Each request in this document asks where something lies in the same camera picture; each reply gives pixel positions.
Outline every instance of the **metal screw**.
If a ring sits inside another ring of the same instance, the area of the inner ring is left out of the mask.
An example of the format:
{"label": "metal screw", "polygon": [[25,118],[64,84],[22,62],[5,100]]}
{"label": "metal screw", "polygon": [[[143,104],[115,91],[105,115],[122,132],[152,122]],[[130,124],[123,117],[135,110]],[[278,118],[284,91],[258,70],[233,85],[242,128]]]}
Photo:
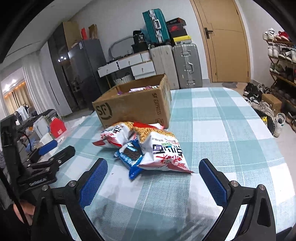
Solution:
{"label": "metal screw", "polygon": [[75,185],[76,185],[76,181],[70,181],[70,182],[69,182],[69,186],[70,186],[70,187],[74,187]]}
{"label": "metal screw", "polygon": [[233,187],[237,187],[239,185],[239,183],[237,181],[231,181],[231,186]]}
{"label": "metal screw", "polygon": [[262,185],[262,184],[260,184],[260,185],[259,185],[259,188],[260,188],[262,191],[264,191],[264,190],[265,190],[265,186],[264,186],[264,185]]}
{"label": "metal screw", "polygon": [[41,189],[42,191],[46,191],[48,189],[48,185],[44,185]]}

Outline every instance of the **drawer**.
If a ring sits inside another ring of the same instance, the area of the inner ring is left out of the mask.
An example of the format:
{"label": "drawer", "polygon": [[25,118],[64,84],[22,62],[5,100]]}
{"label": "drawer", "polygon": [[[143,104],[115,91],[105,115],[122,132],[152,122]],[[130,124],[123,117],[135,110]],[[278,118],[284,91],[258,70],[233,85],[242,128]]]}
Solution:
{"label": "drawer", "polygon": [[135,64],[142,63],[143,61],[142,61],[141,54],[135,54],[135,55],[126,57],[124,59],[118,60],[117,62],[118,62],[119,69],[124,69],[126,67],[130,67]]}
{"label": "drawer", "polygon": [[143,62],[147,62],[147,61],[151,60],[149,51],[141,53],[141,56],[142,56]]}
{"label": "drawer", "polygon": [[154,65],[152,61],[148,61],[145,63],[137,64],[131,67],[134,76],[155,72]]}
{"label": "drawer", "polygon": [[109,64],[106,64],[102,67],[99,67],[98,73],[99,73],[100,77],[103,77],[103,76],[111,74],[117,70],[119,70],[118,66],[117,66],[117,62],[114,61],[112,63],[109,63]]}
{"label": "drawer", "polygon": [[143,78],[147,78],[147,77],[150,77],[150,76],[153,76],[153,75],[156,75],[155,71],[154,72],[149,72],[149,73],[137,75],[137,76],[135,76],[135,79],[136,80],[143,79]]}

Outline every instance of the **sf logo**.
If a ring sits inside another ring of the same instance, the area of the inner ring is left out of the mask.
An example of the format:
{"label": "sf logo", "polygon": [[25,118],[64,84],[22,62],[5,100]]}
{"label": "sf logo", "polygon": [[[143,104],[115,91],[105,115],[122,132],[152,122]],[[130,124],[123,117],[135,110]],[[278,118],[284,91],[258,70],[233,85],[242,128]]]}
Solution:
{"label": "sf logo", "polygon": [[112,110],[108,103],[96,106],[96,110],[99,116],[102,118],[102,120],[108,120],[112,117]]}

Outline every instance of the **tablecloth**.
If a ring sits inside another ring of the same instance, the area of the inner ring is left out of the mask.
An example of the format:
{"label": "tablecloth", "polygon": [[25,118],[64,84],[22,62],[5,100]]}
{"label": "tablecloth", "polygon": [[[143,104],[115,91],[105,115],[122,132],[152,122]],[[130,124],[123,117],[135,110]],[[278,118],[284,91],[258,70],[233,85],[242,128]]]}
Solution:
{"label": "tablecloth", "polygon": [[[77,180],[99,158],[108,173],[85,212],[105,240],[202,240],[221,212],[201,176],[198,165],[208,158],[218,171],[242,186],[267,188],[280,232],[296,222],[296,201],[290,172],[274,137],[248,103],[227,88],[171,91],[169,131],[180,142],[193,174],[145,170],[134,181],[115,159],[114,149],[96,147],[103,129],[97,114],[75,129],[59,149],[72,145],[75,157],[60,167],[52,187]],[[242,220],[245,206],[227,239]],[[72,237],[77,233],[62,206]]]}

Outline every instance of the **blue snack bag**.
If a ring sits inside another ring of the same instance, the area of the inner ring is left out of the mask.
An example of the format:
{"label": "blue snack bag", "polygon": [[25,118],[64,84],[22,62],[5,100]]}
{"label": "blue snack bag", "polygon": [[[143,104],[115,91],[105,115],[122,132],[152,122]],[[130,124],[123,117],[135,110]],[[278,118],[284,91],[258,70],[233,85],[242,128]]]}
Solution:
{"label": "blue snack bag", "polygon": [[138,139],[130,140],[124,144],[119,150],[115,152],[115,157],[124,163],[127,169],[129,169],[129,179],[134,180],[143,170],[137,165],[140,164],[143,153],[139,145]]}

